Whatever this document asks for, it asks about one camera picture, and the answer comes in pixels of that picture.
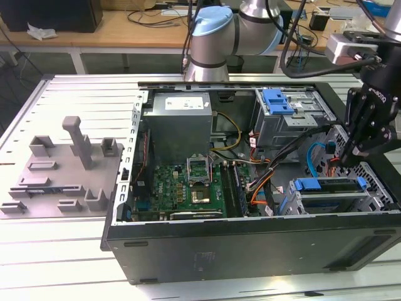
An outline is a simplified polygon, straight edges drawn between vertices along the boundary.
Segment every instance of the motherboard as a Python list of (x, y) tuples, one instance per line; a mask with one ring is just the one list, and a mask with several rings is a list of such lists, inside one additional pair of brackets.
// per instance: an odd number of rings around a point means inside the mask
[(244, 191), (251, 181), (247, 165), (206, 164), (208, 171), (205, 164), (156, 166), (152, 193), (149, 198), (134, 200), (133, 219), (191, 219), (195, 214), (245, 216)]

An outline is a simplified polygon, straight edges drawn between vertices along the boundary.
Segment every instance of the table leg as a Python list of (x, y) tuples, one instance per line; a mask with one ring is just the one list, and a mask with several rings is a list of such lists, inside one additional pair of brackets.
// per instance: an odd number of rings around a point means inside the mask
[(79, 53), (78, 51), (74, 51), (74, 52), (71, 52), (70, 55), (71, 55), (71, 59), (73, 60), (76, 74), (88, 74), (88, 71), (86, 70), (86, 66), (81, 57), (81, 53)]
[(123, 58), (123, 66), (124, 69), (129, 69), (130, 68), (130, 59), (126, 53), (121, 54)]

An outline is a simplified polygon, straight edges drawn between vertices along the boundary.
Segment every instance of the desk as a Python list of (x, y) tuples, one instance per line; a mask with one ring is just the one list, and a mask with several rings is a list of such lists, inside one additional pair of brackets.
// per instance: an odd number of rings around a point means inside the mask
[[(342, 0), (334, 0), (339, 5), (349, 6)], [(297, 8), (299, 2), (287, 1), (292, 8)], [(306, 12), (312, 12), (316, 6), (332, 6), (326, 0), (318, 0), (305, 6)], [(6, 30), (9, 38), (24, 52), (42, 53), (69, 53), (74, 63), (77, 74), (87, 74), (85, 64), (81, 59), (82, 53), (122, 53), (122, 54), (179, 54), (187, 33), (187, 27), (176, 21), (180, 26), (171, 28), (147, 28), (127, 21), (124, 11), (104, 11), (103, 20), (94, 33), (58, 32), (58, 37), (38, 41), (25, 32), (11, 33)], [(143, 22), (156, 22), (169, 19), (170, 16), (144, 16)], [(309, 20), (300, 21), (303, 26), (308, 26)], [(338, 31), (341, 21), (329, 20), (324, 32), (316, 32), (319, 37), (317, 50), (324, 50), (330, 33)], [(280, 55), (282, 45), (270, 55)], [(0, 51), (15, 51), (7, 39), (0, 34)], [(123, 56), (124, 66), (128, 66), (127, 56)]]
[[(180, 75), (163, 76), (163, 82), (181, 80)], [(231, 80), (283, 83), (288, 79), (271, 74), (231, 75)], [(350, 87), (361, 85), (351, 75), (307, 80), (328, 82), (343, 101)], [(160, 82), (160, 75), (63, 75), (42, 80), (0, 138), (0, 200), (6, 199), (9, 186), (15, 183), (30, 156), (28, 142), (32, 136), (50, 134), (54, 143), (70, 143), (60, 140), (64, 130), (56, 126), (61, 124), (64, 114), (80, 115), (87, 124), (81, 131), (91, 140), (107, 135), (118, 137), (118, 142), (124, 143), (125, 131), (121, 128), (129, 127), (134, 104), (131, 102), (130, 107), (129, 102), (116, 101), (115, 97), (133, 95), (138, 89), (137, 82), (143, 81)], [(75, 103), (73, 108), (71, 102), (61, 101), (66, 91), (74, 95), (70, 99)], [(43, 97), (46, 97), (46, 105), (41, 104)], [(43, 118), (49, 111), (60, 113), (53, 114), (51, 120)], [(401, 296), (401, 245), (357, 272), (134, 287), (128, 284), (113, 253), (99, 249), (104, 222), (104, 218), (0, 220), (1, 300), (71, 301), (88, 296), (96, 301), (120, 298), (134, 301), (298, 300), (306, 298), (304, 292), (307, 291), (325, 294), (311, 301), (396, 300)]]

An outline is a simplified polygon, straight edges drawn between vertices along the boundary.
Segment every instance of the black box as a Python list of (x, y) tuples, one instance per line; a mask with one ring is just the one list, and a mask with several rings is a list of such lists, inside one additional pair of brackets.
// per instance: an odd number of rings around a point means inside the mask
[(92, 33), (103, 16), (100, 0), (2, 0), (0, 13), (10, 31), (26, 31), (29, 23), (43, 29)]
[(324, 31), (326, 24), (330, 16), (328, 14), (312, 14), (311, 21), (309, 22), (309, 28), (312, 30)]

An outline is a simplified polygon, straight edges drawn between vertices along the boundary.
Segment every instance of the label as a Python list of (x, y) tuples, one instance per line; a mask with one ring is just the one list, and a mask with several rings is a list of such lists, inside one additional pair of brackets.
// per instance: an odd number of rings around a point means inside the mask
[(264, 212), (266, 212), (266, 214), (267, 214), (268, 216), (273, 216), (273, 210), (270, 209), (269, 206), (266, 206), (266, 207), (265, 207)]
[(284, 189), (282, 186), (277, 187), (277, 191), (273, 191), (273, 194), (284, 194)]
[(202, 97), (167, 97), (166, 110), (203, 110)]
[(44, 193), (44, 190), (27, 190), (27, 193)]
[(291, 106), (292, 106), (293, 108), (302, 108), (302, 104), (300, 104), (299, 102), (291, 103)]
[(252, 148), (256, 147), (256, 138), (249, 138), (249, 144)]

